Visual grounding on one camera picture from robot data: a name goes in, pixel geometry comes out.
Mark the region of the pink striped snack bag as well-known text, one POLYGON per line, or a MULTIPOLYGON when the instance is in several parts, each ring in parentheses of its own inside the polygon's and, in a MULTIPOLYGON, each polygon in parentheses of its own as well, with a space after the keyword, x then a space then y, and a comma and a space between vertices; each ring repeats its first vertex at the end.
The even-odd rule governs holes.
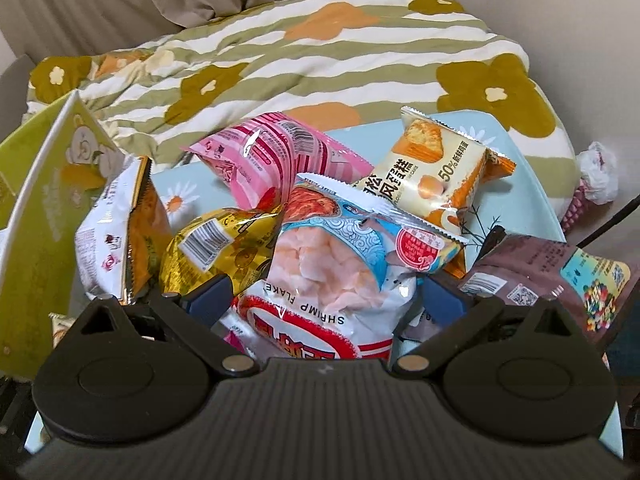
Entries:
POLYGON ((242 209, 265 210, 286 202, 298 174, 354 183, 373 169, 337 140, 280 112, 224 128, 186 151, 224 181, 242 209))

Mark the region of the grey bed headboard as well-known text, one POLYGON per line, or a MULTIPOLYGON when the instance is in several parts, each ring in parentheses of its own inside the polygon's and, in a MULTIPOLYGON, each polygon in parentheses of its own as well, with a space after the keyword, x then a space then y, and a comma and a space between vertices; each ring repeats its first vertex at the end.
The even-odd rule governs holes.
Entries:
POLYGON ((23 54, 11 63, 0 77, 0 141, 21 125, 26 113, 29 75, 35 67, 32 59, 23 54))

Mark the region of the white orange snack bag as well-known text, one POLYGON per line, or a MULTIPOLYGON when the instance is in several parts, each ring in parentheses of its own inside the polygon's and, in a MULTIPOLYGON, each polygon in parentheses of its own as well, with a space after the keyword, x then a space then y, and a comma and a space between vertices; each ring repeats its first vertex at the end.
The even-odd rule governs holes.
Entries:
POLYGON ((132 304, 157 279, 172 239, 168 215, 142 156, 107 185, 75 234, 79 277, 89 298, 132 304))

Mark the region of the cream orange cake packet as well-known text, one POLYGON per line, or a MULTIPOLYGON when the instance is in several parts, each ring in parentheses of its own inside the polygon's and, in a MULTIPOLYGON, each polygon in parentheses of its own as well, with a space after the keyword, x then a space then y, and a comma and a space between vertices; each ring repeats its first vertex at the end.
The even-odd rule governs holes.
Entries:
POLYGON ((442 269, 463 278, 463 214, 480 184, 509 177, 515 162, 414 108, 405 106, 401 120, 402 135, 355 186, 420 219, 394 235, 390 262, 424 273, 442 269))

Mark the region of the green striped floral duvet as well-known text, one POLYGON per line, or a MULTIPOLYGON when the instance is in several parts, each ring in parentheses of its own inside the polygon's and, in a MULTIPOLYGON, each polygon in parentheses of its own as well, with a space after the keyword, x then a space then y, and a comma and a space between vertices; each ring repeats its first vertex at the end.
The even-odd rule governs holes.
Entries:
POLYGON ((174 166, 191 142, 285 112, 320 130, 479 110, 503 126, 558 216, 578 171, 570 137, 515 41, 454 0, 281 0, 97 55, 50 56, 35 114, 71 91, 124 151, 174 166))

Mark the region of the green cardboard box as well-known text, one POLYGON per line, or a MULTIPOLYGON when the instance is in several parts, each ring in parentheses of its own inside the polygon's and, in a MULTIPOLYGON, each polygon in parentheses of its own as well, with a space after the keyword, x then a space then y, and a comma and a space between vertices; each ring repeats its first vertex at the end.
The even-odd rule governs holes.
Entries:
POLYGON ((124 159, 76 90, 2 142, 2 374, 34 378, 53 349, 51 314, 84 307, 75 233, 124 159))

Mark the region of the light blue daisy tablecloth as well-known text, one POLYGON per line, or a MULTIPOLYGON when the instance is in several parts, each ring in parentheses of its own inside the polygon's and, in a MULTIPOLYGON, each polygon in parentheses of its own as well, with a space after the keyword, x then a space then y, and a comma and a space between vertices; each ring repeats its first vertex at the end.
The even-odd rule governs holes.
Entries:
MULTIPOLYGON (((532 166, 494 118, 468 110, 437 114, 435 117, 452 128, 474 136, 516 162, 512 176, 493 180, 480 187, 475 195, 473 208, 465 216, 465 226, 470 230, 470 244, 465 254, 465 261, 469 266, 477 258, 480 245, 493 224, 510 232, 532 234, 549 240, 564 238, 556 213, 532 166)), ((375 165, 394 143, 393 136, 401 133, 401 130, 400 121, 394 119, 336 129, 330 132, 330 136, 375 165)), ((184 226, 200 214, 235 204, 227 185, 197 160, 157 172, 152 175, 152 181, 164 202, 175 196, 186 201, 181 209, 169 215, 174 226, 184 226)))

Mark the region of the shrimp flake snack bag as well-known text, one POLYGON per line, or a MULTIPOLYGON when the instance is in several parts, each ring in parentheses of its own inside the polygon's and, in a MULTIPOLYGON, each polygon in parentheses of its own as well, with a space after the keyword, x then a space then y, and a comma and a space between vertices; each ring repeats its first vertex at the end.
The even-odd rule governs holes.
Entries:
POLYGON ((295 359, 390 357, 418 279, 466 241, 388 200, 320 174, 295 180, 267 275, 234 300, 244 344, 295 359))

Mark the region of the gold yellow snack bag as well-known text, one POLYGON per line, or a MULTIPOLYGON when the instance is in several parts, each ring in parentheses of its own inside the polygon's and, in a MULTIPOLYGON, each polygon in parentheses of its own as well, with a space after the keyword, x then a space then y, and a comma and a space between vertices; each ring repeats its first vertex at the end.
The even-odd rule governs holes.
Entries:
POLYGON ((283 207, 221 208, 194 219, 171 240, 160 265, 160 288, 184 296, 217 276, 239 294, 270 266, 283 207))

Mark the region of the white plastic bag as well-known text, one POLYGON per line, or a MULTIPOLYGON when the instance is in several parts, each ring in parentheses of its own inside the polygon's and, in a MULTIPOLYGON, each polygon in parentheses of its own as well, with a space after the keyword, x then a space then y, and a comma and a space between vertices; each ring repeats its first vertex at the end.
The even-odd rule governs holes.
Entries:
POLYGON ((577 155, 576 162, 585 187, 585 198, 598 206, 614 202, 620 176, 616 155, 601 142, 594 141, 577 155))

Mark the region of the brown chocolate snack bag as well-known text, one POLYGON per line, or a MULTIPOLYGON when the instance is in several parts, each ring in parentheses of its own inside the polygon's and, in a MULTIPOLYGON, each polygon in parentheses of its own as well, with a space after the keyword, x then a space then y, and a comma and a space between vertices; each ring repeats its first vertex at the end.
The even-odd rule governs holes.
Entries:
MULTIPOLYGON (((496 229, 492 247, 458 278, 459 288, 474 304, 497 297, 507 306, 529 308, 541 299, 559 300, 601 351, 620 331, 638 279, 639 267, 631 263, 594 256, 556 240, 506 234, 501 228, 496 229)), ((421 288, 419 311, 400 330, 402 340, 423 342, 443 330, 425 312, 421 288)))

